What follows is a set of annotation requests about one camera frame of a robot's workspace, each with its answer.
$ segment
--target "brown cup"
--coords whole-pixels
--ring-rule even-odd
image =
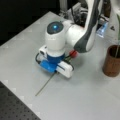
[[[120,73],[120,47],[115,57],[117,47],[117,45],[112,45],[108,48],[103,65],[103,73],[109,77],[116,77]]]

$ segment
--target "white cylinder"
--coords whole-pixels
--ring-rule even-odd
[[[59,57],[65,53],[65,31],[64,29],[56,34],[49,34],[46,31],[45,42],[47,54],[52,57]]]

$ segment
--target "black cable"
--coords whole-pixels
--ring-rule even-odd
[[[35,61],[36,61],[38,64],[40,64],[40,61],[37,59],[38,55],[39,55],[39,53],[36,55]]]

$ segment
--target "table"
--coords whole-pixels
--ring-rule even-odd
[[[90,52],[72,60],[71,79],[56,74],[35,96],[51,76],[38,66],[35,56],[44,44],[47,25],[61,20],[49,12],[2,45],[0,81],[42,120],[119,120],[120,75],[109,78],[103,74],[111,43],[98,36]]]

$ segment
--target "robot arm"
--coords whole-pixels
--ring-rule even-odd
[[[87,0],[88,16],[82,28],[70,20],[52,22],[45,33],[45,45],[39,49],[40,66],[48,72],[59,72],[70,78],[73,66],[65,61],[65,43],[70,44],[79,53],[89,51],[94,43],[98,17],[103,0]]]

